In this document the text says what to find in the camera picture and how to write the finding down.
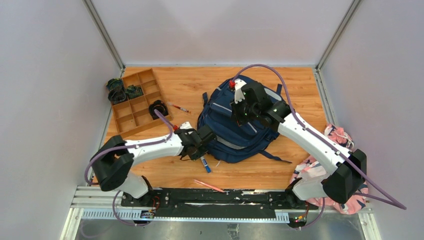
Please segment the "white blue marker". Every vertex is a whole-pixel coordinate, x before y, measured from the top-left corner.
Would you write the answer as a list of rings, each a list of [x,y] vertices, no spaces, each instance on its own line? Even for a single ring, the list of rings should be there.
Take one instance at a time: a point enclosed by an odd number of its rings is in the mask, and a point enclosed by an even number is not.
[[[209,167],[209,165],[208,165],[208,163],[207,163],[207,161],[206,161],[206,158],[204,157],[204,156],[202,156],[202,157],[200,157],[200,160],[201,160],[201,162],[202,162],[202,164],[203,164],[203,166],[204,166],[204,168],[205,168],[205,170],[206,170],[206,172],[209,174],[209,173],[211,173],[212,172],[212,170],[211,170],[211,168]]]

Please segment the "navy blue backpack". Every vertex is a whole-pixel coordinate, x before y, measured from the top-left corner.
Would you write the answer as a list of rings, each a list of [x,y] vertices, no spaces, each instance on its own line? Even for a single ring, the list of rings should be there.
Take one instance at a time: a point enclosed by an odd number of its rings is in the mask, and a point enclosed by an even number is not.
[[[289,163],[288,160],[266,151],[270,143],[278,138],[278,132],[262,126],[258,121],[239,126],[231,119],[230,103],[235,95],[230,89],[231,80],[229,78],[221,83],[210,96],[206,92],[202,95],[203,110],[197,119],[197,128],[207,125],[216,135],[207,145],[208,154],[230,164],[239,163],[257,154]]]

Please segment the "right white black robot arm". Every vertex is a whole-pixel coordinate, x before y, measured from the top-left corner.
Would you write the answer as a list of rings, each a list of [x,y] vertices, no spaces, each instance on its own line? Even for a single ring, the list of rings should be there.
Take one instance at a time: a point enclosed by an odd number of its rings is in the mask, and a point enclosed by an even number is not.
[[[231,118],[238,125],[259,121],[294,141],[325,169],[321,176],[298,178],[286,188],[285,201],[290,208],[298,209],[312,198],[330,198],[345,204],[364,183],[359,172],[367,167],[364,152],[350,151],[328,139],[293,112],[285,101],[272,101],[265,87],[257,81],[231,80],[229,88],[234,92]]]

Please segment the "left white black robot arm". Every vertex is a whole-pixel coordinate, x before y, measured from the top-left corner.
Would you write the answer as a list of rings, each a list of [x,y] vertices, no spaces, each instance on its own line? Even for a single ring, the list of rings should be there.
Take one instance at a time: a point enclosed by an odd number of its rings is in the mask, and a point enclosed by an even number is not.
[[[146,207],[152,203],[153,193],[146,179],[131,172],[134,166],[164,157],[188,157],[195,161],[208,152],[209,143],[215,139],[216,135],[208,125],[194,129],[189,122],[155,138],[124,140],[116,135],[91,158],[89,167],[101,191],[122,191]]]

